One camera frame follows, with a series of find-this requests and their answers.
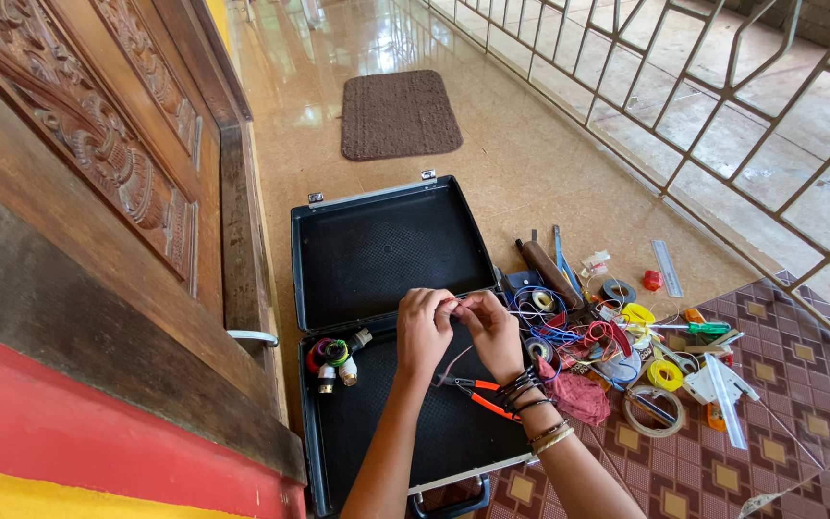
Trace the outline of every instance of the briefcase handle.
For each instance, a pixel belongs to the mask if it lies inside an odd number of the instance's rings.
[[[478,478],[479,486],[479,493],[477,496],[471,497],[464,501],[444,505],[437,510],[432,510],[431,512],[423,512],[421,510],[421,492],[409,496],[409,509],[412,511],[412,515],[419,517],[420,519],[453,519],[454,517],[463,515],[464,513],[469,513],[489,506],[489,475],[479,474],[476,478]]]

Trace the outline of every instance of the orange pliers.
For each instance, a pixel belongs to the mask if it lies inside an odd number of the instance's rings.
[[[497,391],[498,387],[499,387],[498,384],[488,383],[486,381],[472,381],[470,379],[458,379],[456,377],[451,377],[451,376],[444,377],[443,375],[440,375],[440,374],[437,376],[437,378],[438,378],[438,383],[439,384],[444,384],[446,386],[456,386],[456,387],[458,387],[460,389],[460,391],[462,391],[464,394],[469,396],[470,400],[472,400],[473,402],[479,404],[482,407],[485,407],[486,409],[492,411],[493,413],[501,415],[502,417],[505,417],[506,419],[509,419],[509,420],[513,420],[517,423],[521,423],[521,418],[520,417],[517,417],[512,413],[506,412],[504,409],[501,409],[500,406],[496,406],[492,402],[489,402],[488,400],[482,398],[481,396],[477,395],[475,391],[473,391],[473,389],[484,389],[484,390],[490,390],[490,391]]]

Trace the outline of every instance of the wood carving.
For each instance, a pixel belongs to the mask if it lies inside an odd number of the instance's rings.
[[[95,9],[120,44],[152,100],[178,135],[184,150],[193,154],[196,146],[197,113],[185,97],[177,77],[171,73],[156,44],[149,36],[143,16],[133,0],[91,0]]]
[[[76,171],[187,280],[195,204],[128,129],[39,2],[0,0],[0,77]]]

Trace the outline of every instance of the metal railing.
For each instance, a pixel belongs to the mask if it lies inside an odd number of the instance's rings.
[[[755,68],[755,70],[750,74],[737,80],[736,67],[744,34],[746,30],[752,28],[756,23],[758,23],[758,19],[761,18],[762,15],[764,15],[767,10],[774,5],[776,0],[767,0],[763,6],[759,6],[755,9],[755,13],[751,17],[744,19],[741,26],[736,29],[734,37],[732,38],[729,63],[726,67],[726,73],[722,80],[721,86],[713,84],[714,81],[712,80],[700,77],[695,74],[691,68],[692,65],[695,64],[695,60],[700,53],[701,47],[707,40],[711,27],[720,15],[724,0],[716,0],[713,4],[702,4],[697,1],[691,3],[690,6],[680,2],[675,2],[674,0],[665,0],[658,22],[656,23],[656,26],[648,40],[648,44],[645,47],[624,38],[623,34],[647,0],[631,0],[631,3],[635,3],[633,4],[632,10],[628,13],[625,20],[622,20],[623,16],[621,11],[622,6],[628,6],[628,4],[622,4],[621,0],[614,0],[615,3],[612,6],[608,6],[612,10],[612,25],[609,29],[601,27],[597,23],[593,22],[596,11],[599,8],[603,8],[596,7],[598,0],[593,0],[592,6],[588,9],[586,22],[583,27],[584,32],[581,44],[579,45],[577,53],[574,56],[574,64],[571,66],[571,69],[565,65],[562,65],[560,61],[564,60],[558,59],[558,56],[560,56],[563,35],[567,25],[566,20],[570,13],[570,6],[572,2],[577,3],[578,0],[566,0],[566,5],[560,5],[553,0],[473,0],[471,3],[463,0],[441,0],[440,3],[438,0],[419,1],[421,1],[422,4],[426,4],[434,12],[438,13],[441,18],[444,18],[447,25],[457,29],[461,34],[466,35],[469,40],[475,42],[479,47],[484,49],[486,53],[490,53],[492,56],[501,61],[501,63],[511,69],[514,74],[521,77],[527,85],[534,88],[539,94],[551,101],[555,108],[564,112],[576,123],[582,125],[582,127],[590,133],[590,135],[593,135],[593,137],[600,143],[614,151],[626,164],[636,171],[640,180],[644,181],[644,183],[656,194],[663,197],[666,202],[673,202],[670,203],[669,206],[672,206],[678,212],[682,211],[686,217],[689,217],[692,221],[696,221],[706,231],[709,231],[714,238],[741,256],[745,261],[766,276],[771,283],[789,294],[798,305],[809,311],[815,319],[830,332],[830,320],[820,313],[800,294],[800,287],[803,284],[806,284],[815,274],[822,272],[826,268],[830,269],[830,247],[822,245],[799,226],[784,218],[784,212],[793,207],[796,201],[813,186],[816,180],[820,179],[820,177],[829,170],[830,156],[824,159],[817,171],[806,179],[802,185],[792,192],[789,198],[787,198],[785,202],[780,203],[778,207],[768,207],[768,205],[756,198],[750,191],[736,184],[736,180],[739,179],[740,175],[746,171],[748,164],[753,158],[755,158],[758,151],[765,146],[771,135],[775,134],[780,124],[784,121],[784,118],[790,114],[791,110],[796,107],[797,103],[809,91],[813,85],[813,82],[815,82],[815,80],[824,72],[830,74],[829,47],[821,56],[821,59],[815,63],[812,70],[806,75],[800,87],[795,91],[795,93],[793,93],[793,95],[790,96],[789,100],[786,101],[785,105],[783,105],[780,110],[767,110],[765,107],[758,106],[739,95],[740,92],[743,92],[745,87],[749,85],[753,79],[760,77],[763,73],[770,70],[772,65],[777,64],[778,60],[780,60],[790,50],[790,47],[794,42],[797,22],[800,18],[802,0],[793,0],[790,4],[787,18],[782,25],[782,40],[780,41],[779,48],[776,52],[770,55],[763,64],[757,66],[757,68]],[[503,13],[501,13],[501,19],[498,19],[499,17],[495,16],[495,6],[496,4],[502,2],[504,5]],[[449,5],[451,3],[453,3],[453,13],[449,12]],[[512,12],[509,11],[509,4],[513,3],[520,4],[520,16],[517,20],[516,31],[513,30],[513,22],[509,21],[509,13]],[[536,13],[536,18],[528,18],[528,7],[536,9],[537,5],[538,11]],[[705,9],[706,12],[701,12],[699,6],[705,6],[707,8]],[[555,45],[541,45],[540,42],[540,32],[544,25],[544,9],[549,12],[554,11],[561,17]],[[649,123],[645,122],[635,113],[631,112],[631,108],[635,102],[634,92],[636,92],[636,87],[643,77],[644,69],[649,63],[650,58],[653,56],[653,53],[656,51],[657,39],[659,38],[661,29],[668,19],[669,13],[671,12],[685,15],[686,17],[697,20],[703,24],[703,27],[700,30],[690,53],[687,55],[684,67],[675,78],[673,87],[671,87],[671,90],[661,105],[658,117],[654,122]],[[466,13],[468,18],[470,18],[469,22],[473,25],[475,25],[475,21],[478,18],[485,21],[486,26],[484,28],[484,39],[481,37],[482,29],[477,27],[467,27],[462,19],[466,18],[466,16],[460,16],[459,13]],[[524,26],[526,23],[534,22],[536,23],[536,29],[534,30],[533,37],[530,38],[529,35],[525,33]],[[509,56],[502,53],[502,51],[498,49],[494,43],[490,45],[489,42],[492,36],[499,38],[499,41],[501,41],[500,39],[502,34],[510,38],[510,41],[508,41],[509,44],[513,43],[520,45],[530,53],[529,64],[525,69],[521,65],[516,65],[515,62]],[[425,36],[431,36],[430,31],[427,31]],[[582,59],[586,45],[590,44],[591,38],[593,37],[608,40],[610,42],[610,49],[607,53],[606,61],[600,68],[597,82],[594,82],[594,85],[592,86],[588,81],[578,77],[577,73],[579,71],[579,61]],[[617,55],[618,52],[620,52],[620,49],[622,49],[623,52],[635,54],[635,56],[639,59],[639,65],[635,72],[632,84],[626,91],[624,101],[616,102],[615,100],[611,100],[604,93],[604,87],[608,86],[605,84],[604,77],[610,70],[611,60]],[[534,68],[535,65],[539,65],[541,63],[548,65],[552,69],[561,73],[564,77],[570,79],[574,83],[574,87],[583,88],[588,94],[590,94],[591,100],[587,107],[587,111],[578,110],[570,103],[567,103],[567,100],[562,99],[559,94],[555,93],[552,89],[536,80],[536,77],[534,76]],[[682,87],[685,81],[702,88],[704,93],[715,100],[715,106],[712,108],[709,117],[700,127],[696,137],[693,139],[693,142],[687,146],[681,145],[672,138],[663,135],[659,130],[659,126],[667,115],[669,107],[672,104],[675,92],[678,91],[678,88]],[[661,145],[679,154],[681,159],[678,161],[677,166],[671,174],[658,174],[656,171],[651,169],[651,167],[648,166],[641,157],[637,156],[636,153],[629,151],[627,147],[619,144],[615,138],[611,137],[608,132],[605,132],[603,129],[593,124],[594,121],[592,119],[592,114],[595,112],[595,107],[599,102],[604,103],[613,111],[621,114],[627,121],[632,122],[648,135],[651,135]],[[707,164],[695,155],[695,150],[701,142],[701,139],[707,134],[708,128],[714,123],[717,116],[720,114],[721,109],[726,105],[738,107],[742,111],[749,113],[755,119],[763,121],[762,124],[767,126],[763,135],[761,135],[755,142],[754,147],[748,151],[747,155],[741,160],[736,169],[729,175],[717,171],[710,164]],[[692,198],[686,193],[685,190],[679,188],[676,181],[681,178],[681,172],[686,167],[693,166],[699,168],[700,171],[708,174],[710,177],[718,181],[719,185],[722,186],[722,189],[727,189],[729,192],[735,193],[744,202],[750,204],[769,219],[767,222],[758,222],[758,224],[772,224],[779,226],[781,229],[786,230],[790,235],[801,240],[802,243],[808,246],[811,251],[814,251],[814,253],[819,255],[821,258],[815,262],[812,268],[806,272],[799,273],[795,281],[786,282],[781,280],[777,276],[780,269],[772,268],[770,266],[770,262],[762,258],[763,254],[761,254],[759,250],[753,247],[750,243],[746,243],[746,240],[742,239],[737,231],[733,233],[731,228],[727,228],[727,226],[719,219],[714,218],[712,212],[701,203],[702,201],[700,199]]]

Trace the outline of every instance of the person's left hand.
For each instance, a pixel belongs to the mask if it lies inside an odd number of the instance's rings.
[[[397,376],[427,386],[437,364],[454,338],[450,312],[458,301],[448,290],[413,288],[399,301],[397,320]]]

